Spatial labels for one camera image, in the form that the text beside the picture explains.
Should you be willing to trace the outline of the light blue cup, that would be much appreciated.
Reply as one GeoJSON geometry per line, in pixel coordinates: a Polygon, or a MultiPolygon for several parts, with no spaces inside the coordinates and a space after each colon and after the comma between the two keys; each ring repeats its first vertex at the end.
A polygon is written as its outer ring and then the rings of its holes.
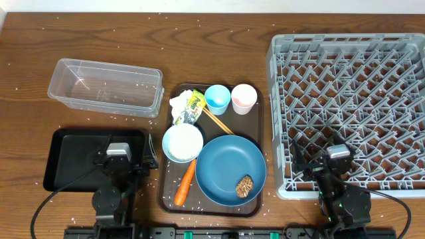
{"type": "Polygon", "coordinates": [[[225,113],[230,102],[230,91],[223,85],[210,86],[205,92],[205,100],[208,110],[220,116],[225,113]]]}

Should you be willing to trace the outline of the white napkin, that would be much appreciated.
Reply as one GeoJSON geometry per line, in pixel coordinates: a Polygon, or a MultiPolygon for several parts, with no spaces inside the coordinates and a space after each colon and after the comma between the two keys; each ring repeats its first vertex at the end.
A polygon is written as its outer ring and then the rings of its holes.
{"type": "Polygon", "coordinates": [[[192,96],[192,93],[192,90],[185,90],[179,96],[169,100],[169,105],[171,106],[171,115],[173,117],[173,124],[176,124],[178,117],[184,111],[188,100],[192,96]]]}

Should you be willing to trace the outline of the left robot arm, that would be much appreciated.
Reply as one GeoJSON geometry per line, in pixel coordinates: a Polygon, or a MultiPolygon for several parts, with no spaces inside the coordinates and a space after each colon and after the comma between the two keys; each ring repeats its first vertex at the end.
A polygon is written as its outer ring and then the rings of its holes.
{"type": "Polygon", "coordinates": [[[128,143],[113,143],[109,135],[94,164],[111,179],[111,183],[101,186],[92,197],[96,223],[91,237],[142,238],[143,231],[137,222],[132,221],[132,212],[141,180],[150,175],[150,170],[158,168],[151,136],[145,138],[141,158],[136,159],[128,143]]]}

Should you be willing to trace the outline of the light blue rice bowl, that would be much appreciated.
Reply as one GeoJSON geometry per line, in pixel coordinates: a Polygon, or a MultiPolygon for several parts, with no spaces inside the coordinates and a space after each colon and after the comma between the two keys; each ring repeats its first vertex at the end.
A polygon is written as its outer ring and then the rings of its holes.
{"type": "Polygon", "coordinates": [[[203,145],[201,131],[188,123],[171,126],[162,139],[165,156],[176,163],[187,163],[196,159],[203,145]]]}

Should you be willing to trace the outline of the orange carrot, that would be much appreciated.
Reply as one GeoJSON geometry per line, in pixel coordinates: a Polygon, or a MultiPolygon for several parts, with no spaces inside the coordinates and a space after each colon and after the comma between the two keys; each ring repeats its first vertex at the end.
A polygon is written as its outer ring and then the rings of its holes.
{"type": "Polygon", "coordinates": [[[177,190],[177,193],[174,199],[174,203],[177,206],[183,206],[183,204],[186,201],[186,198],[191,186],[191,182],[195,175],[196,164],[197,164],[197,160],[193,159],[180,183],[180,186],[177,190]]]}

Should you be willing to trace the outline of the pink cup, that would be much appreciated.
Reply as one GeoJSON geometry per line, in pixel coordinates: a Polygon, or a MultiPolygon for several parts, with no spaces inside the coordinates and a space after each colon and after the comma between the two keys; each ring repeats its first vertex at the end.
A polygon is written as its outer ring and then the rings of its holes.
{"type": "Polygon", "coordinates": [[[239,84],[232,89],[232,107],[239,115],[246,115],[252,109],[257,99],[256,89],[249,84],[239,84]]]}

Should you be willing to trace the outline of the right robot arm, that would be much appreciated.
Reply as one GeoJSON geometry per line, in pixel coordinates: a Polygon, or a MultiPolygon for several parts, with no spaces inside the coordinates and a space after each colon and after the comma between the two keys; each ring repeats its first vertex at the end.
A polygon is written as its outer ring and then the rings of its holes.
{"type": "Polygon", "coordinates": [[[292,171],[303,173],[319,187],[319,204],[329,223],[319,235],[323,238],[366,238],[365,224],[371,221],[371,196],[363,189],[347,186],[341,176],[351,168],[355,150],[334,133],[331,145],[319,161],[307,162],[296,142],[292,141],[292,171]]]}

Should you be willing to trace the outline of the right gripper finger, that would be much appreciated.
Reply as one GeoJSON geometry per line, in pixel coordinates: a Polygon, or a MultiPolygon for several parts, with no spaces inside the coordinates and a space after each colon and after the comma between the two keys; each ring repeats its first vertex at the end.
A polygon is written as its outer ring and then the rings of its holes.
{"type": "Polygon", "coordinates": [[[303,157],[303,154],[301,150],[299,149],[299,146],[296,142],[296,140],[292,140],[292,147],[293,147],[293,165],[292,170],[294,173],[299,173],[305,170],[306,168],[306,161],[303,157]]]}
{"type": "Polygon", "coordinates": [[[339,135],[338,131],[334,131],[332,135],[332,144],[333,145],[344,145],[350,151],[351,155],[355,154],[355,149],[346,143],[346,141],[339,135]]]}

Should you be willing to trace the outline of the green snack wrapper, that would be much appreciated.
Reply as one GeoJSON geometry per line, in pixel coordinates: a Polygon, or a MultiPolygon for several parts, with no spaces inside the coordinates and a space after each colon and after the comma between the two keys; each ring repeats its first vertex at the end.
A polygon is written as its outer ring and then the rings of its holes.
{"type": "Polygon", "coordinates": [[[183,111],[176,119],[176,125],[188,123],[194,125],[206,106],[206,100],[202,93],[193,90],[190,98],[187,100],[183,111]]]}

